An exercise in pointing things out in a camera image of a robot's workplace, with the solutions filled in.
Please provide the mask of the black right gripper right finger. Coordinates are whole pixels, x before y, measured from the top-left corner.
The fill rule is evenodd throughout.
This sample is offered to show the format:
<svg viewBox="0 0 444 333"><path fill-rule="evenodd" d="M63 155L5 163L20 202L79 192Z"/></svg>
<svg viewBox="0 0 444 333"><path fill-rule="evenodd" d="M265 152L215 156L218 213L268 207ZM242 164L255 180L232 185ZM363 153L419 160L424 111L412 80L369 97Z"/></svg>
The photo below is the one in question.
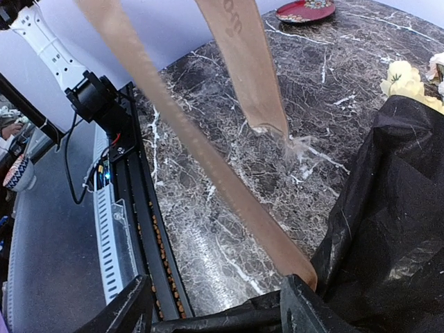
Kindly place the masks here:
<svg viewBox="0 0 444 333"><path fill-rule="evenodd" d="M297 275L286 276L280 289L283 332L359 332L336 315Z"/></svg>

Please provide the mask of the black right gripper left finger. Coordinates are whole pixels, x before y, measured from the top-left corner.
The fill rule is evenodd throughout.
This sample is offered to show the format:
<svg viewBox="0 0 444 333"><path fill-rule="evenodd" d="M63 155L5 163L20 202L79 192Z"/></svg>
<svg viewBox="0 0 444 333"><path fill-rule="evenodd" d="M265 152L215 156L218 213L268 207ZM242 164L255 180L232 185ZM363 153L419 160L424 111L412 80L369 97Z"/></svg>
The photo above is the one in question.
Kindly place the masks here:
<svg viewBox="0 0 444 333"><path fill-rule="evenodd" d="M81 332L150 332L153 317L151 279L136 276Z"/></svg>

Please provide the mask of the black wrapping paper sheet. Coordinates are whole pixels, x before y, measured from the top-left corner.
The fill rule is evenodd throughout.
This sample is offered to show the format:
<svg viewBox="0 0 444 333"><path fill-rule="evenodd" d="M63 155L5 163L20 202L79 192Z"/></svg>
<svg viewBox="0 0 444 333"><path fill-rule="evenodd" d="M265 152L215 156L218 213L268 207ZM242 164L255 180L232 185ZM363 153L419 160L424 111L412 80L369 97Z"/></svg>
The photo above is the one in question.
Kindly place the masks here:
<svg viewBox="0 0 444 333"><path fill-rule="evenodd" d="M443 115L388 98L311 260L315 294L359 332L443 331ZM153 332L283 332L280 290Z"/></svg>

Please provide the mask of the beige ribbon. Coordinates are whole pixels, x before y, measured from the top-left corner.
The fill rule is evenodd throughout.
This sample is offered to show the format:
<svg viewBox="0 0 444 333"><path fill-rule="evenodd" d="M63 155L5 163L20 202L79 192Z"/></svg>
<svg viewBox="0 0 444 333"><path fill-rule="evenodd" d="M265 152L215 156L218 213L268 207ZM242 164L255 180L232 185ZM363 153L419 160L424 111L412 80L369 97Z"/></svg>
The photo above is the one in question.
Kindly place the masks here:
<svg viewBox="0 0 444 333"><path fill-rule="evenodd" d="M77 1L76 4L135 79L138 88L199 162L230 209L266 251L276 269L283 275L298 275L311 289L315 289L318 278L309 259L172 99L121 2Z"/></svg>

